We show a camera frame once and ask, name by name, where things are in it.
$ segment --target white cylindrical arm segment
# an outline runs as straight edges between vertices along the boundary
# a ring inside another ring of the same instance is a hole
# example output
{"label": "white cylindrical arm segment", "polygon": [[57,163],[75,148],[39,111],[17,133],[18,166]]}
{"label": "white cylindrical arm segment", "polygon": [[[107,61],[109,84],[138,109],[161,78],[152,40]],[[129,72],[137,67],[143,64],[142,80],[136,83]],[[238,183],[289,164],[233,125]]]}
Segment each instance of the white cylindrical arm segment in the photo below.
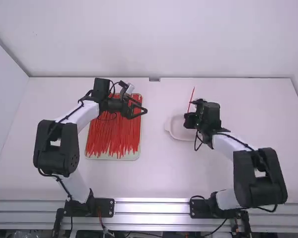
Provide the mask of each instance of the white cylindrical arm segment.
{"label": "white cylindrical arm segment", "polygon": [[[99,105],[96,102],[89,101],[89,100],[84,100],[84,107],[78,109],[75,113],[73,113],[69,119],[66,119],[62,121],[61,123],[66,124],[66,123],[74,123],[77,124],[77,130],[78,133],[93,119],[97,118],[99,116]],[[55,119],[56,122],[60,121],[63,119],[65,116],[70,114],[72,111],[77,109],[78,107],[81,106],[81,102],[78,103],[78,105],[71,109],[67,114],[58,117]]]}

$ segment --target red stick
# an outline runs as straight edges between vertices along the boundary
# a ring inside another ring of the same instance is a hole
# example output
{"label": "red stick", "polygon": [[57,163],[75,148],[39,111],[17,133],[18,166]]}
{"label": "red stick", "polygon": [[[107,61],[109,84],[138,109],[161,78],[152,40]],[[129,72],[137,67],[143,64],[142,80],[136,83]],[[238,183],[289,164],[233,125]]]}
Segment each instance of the red stick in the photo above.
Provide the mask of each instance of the red stick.
{"label": "red stick", "polygon": [[189,110],[190,110],[190,106],[191,106],[190,102],[192,101],[192,98],[193,98],[194,89],[195,89],[195,87],[193,87],[193,90],[192,90],[192,93],[191,93],[191,98],[190,98],[189,107],[188,107],[188,113],[189,113]]}

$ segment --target aluminum rail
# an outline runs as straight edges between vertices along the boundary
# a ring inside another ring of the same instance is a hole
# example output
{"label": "aluminum rail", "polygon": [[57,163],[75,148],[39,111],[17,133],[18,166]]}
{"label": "aluminum rail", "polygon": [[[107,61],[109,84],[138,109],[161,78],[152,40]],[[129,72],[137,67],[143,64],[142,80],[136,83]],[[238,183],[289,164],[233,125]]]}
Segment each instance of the aluminum rail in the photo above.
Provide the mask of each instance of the aluminum rail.
{"label": "aluminum rail", "polygon": [[[103,218],[111,230],[120,231],[213,231],[223,219],[191,219],[189,199],[115,198],[115,215]],[[51,230],[56,210],[64,201],[0,200],[0,229]],[[298,203],[279,205],[275,213],[249,209],[253,232],[298,233]],[[73,218],[73,230],[101,230],[98,218]],[[70,229],[64,218],[61,229]],[[230,231],[229,221],[219,230]]]}

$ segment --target white table surface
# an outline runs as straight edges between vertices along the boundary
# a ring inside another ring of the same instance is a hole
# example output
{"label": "white table surface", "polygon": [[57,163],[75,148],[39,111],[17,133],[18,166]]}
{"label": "white table surface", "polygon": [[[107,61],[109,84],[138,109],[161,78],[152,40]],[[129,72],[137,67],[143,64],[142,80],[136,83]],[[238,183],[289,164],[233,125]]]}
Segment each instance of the white table surface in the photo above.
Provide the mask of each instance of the white table surface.
{"label": "white table surface", "polygon": [[[290,202],[298,202],[298,98],[290,79],[126,78],[144,97],[141,154],[136,161],[99,161],[84,157],[88,126],[79,135],[78,169],[95,196],[208,197],[233,185],[232,162],[206,146],[177,141],[163,124],[184,113],[194,98],[221,105],[223,127],[249,144],[272,147],[286,181]],[[31,78],[0,156],[0,199],[65,199],[51,178],[33,166],[36,127],[76,105],[93,87],[93,78]]]}

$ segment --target white wall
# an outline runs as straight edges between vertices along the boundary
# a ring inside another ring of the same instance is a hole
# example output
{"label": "white wall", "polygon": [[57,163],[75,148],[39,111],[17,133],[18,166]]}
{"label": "white wall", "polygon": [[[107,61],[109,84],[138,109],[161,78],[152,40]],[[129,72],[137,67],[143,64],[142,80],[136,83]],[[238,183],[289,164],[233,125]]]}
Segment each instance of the white wall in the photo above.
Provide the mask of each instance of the white wall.
{"label": "white wall", "polygon": [[27,81],[28,76],[0,46],[0,153]]}
{"label": "white wall", "polygon": [[288,76],[298,0],[0,0],[0,39],[33,76]]}

